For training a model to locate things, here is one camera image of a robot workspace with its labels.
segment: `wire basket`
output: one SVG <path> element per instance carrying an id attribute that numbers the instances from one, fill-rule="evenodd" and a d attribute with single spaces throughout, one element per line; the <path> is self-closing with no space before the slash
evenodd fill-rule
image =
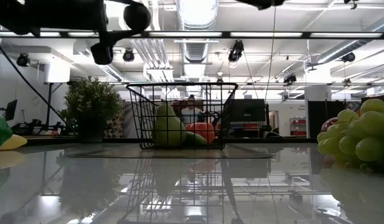
<path id="1" fill-rule="evenodd" d="M 237 88 L 236 83 L 127 85 L 141 149 L 223 149 Z M 195 100 L 179 100 L 182 91 Z"/>

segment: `computer monitor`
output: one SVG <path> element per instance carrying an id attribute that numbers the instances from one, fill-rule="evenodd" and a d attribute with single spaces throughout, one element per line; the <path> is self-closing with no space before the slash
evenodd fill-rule
<path id="1" fill-rule="evenodd" d="M 11 101 L 7 104 L 5 110 L 5 120 L 11 121 L 15 117 L 15 111 L 17 106 L 17 100 Z"/>
<path id="2" fill-rule="evenodd" d="M 232 118 L 230 122 L 266 121 L 265 100 L 237 99 L 233 102 Z"/>

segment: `black cable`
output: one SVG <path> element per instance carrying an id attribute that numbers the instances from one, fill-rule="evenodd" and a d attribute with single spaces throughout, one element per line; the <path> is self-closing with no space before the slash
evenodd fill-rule
<path id="1" fill-rule="evenodd" d="M 270 58 L 270 61 L 269 61 L 269 76 L 268 76 L 268 83 L 266 84 L 265 102 L 266 102 L 266 96 L 268 95 L 269 81 L 271 80 L 273 46 L 274 46 L 274 30 L 275 30 L 275 28 L 276 28 L 276 7 L 274 8 L 274 15 L 273 15 L 272 49 L 271 49 L 271 58 Z"/>
<path id="2" fill-rule="evenodd" d="M 5 53 L 4 49 L 2 48 L 0 44 L 0 51 L 5 56 L 6 60 L 12 65 L 12 67 L 15 69 L 15 71 L 20 75 L 20 77 L 25 81 L 25 83 L 34 91 L 35 94 L 37 94 L 42 101 L 52 110 L 54 113 L 66 124 L 66 126 L 74 133 L 74 135 L 77 136 L 77 133 L 74 131 L 74 129 L 67 124 L 67 122 L 62 118 L 62 116 L 55 110 L 55 108 L 48 103 L 48 101 L 27 81 L 27 79 L 23 76 L 23 74 L 19 71 L 19 69 L 16 67 L 16 65 L 12 62 L 12 60 L 9 58 L 9 56 Z"/>

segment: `pear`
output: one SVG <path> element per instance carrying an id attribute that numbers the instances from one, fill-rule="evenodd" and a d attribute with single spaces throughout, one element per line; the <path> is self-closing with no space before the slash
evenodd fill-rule
<path id="1" fill-rule="evenodd" d="M 153 140 L 156 146 L 180 146 L 186 139 L 184 124 L 176 116 L 171 105 L 159 106 L 154 124 Z"/>

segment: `white column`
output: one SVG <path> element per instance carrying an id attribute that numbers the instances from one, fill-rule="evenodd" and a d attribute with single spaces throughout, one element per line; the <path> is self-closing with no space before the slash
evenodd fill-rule
<path id="1" fill-rule="evenodd" d="M 317 67 L 317 70 L 307 71 L 305 73 L 305 81 L 307 83 L 331 83 L 330 67 L 327 65 L 321 65 Z M 309 134 L 309 108 L 308 101 L 325 101 L 331 100 L 331 87 L 330 86 L 307 86 L 305 87 L 305 106 L 306 110 L 306 130 L 307 138 L 310 138 Z"/>

